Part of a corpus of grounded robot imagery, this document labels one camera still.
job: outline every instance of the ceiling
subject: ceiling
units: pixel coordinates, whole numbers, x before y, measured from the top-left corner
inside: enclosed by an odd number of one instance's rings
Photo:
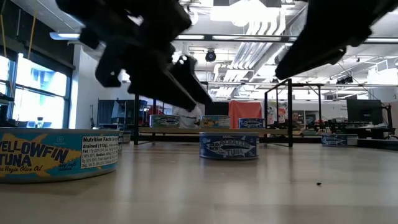
[[[60,11],[55,0],[11,0],[19,5],[23,10],[30,14],[36,12],[38,20],[47,24],[57,32],[79,32],[82,24],[74,20],[70,16]],[[305,6],[303,2],[295,2],[294,6],[285,7],[282,10],[274,12],[269,8],[264,9],[259,4],[259,0],[240,0],[229,6],[234,7],[233,16],[227,16],[227,7],[213,7],[220,0],[194,0],[191,8],[197,13],[197,23],[185,34],[269,34],[269,35],[297,35],[305,22]],[[250,7],[245,8],[244,2],[251,2]],[[275,16],[267,16],[260,22],[255,22],[255,14],[264,15],[272,14]],[[242,18],[253,18],[246,25],[242,26]],[[380,37],[397,37],[398,30],[391,29],[398,23],[398,11],[393,11],[382,18],[372,28],[374,36]],[[280,44],[248,44],[241,42],[200,42],[200,41],[176,41],[173,43],[176,47],[176,55],[187,50],[198,59],[196,67],[197,76],[201,81],[218,81],[218,82],[270,82],[273,79],[275,52],[280,49]],[[94,58],[99,58],[102,50],[89,50],[89,54]],[[208,49],[214,49],[217,55],[215,62],[209,63],[205,60]],[[335,79],[350,72],[360,83],[366,83],[368,69],[377,63],[385,62],[387,59],[398,58],[398,45],[362,45],[356,48],[349,48],[343,60],[336,65],[325,65],[309,72],[302,73],[294,77],[294,82],[313,82],[326,83],[336,82]],[[232,70],[228,72],[228,80],[223,80],[226,71],[233,65],[239,65],[244,68],[245,72]],[[211,86],[213,97],[217,97],[219,89],[227,89],[226,87]],[[231,95],[236,94],[234,87]]]

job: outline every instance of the black metal frame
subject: black metal frame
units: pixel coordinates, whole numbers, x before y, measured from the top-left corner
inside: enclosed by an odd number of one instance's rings
[[[264,118],[266,120],[266,129],[268,128],[268,93],[271,91],[276,91],[276,113],[277,113],[277,121],[276,125],[279,124],[279,99],[278,99],[278,87],[279,86],[286,86],[287,85],[287,135],[288,135],[288,140],[287,144],[288,147],[293,147],[293,83],[292,79],[288,78],[284,80],[283,82],[279,83],[278,85],[274,86],[270,90],[266,91],[264,93]]]

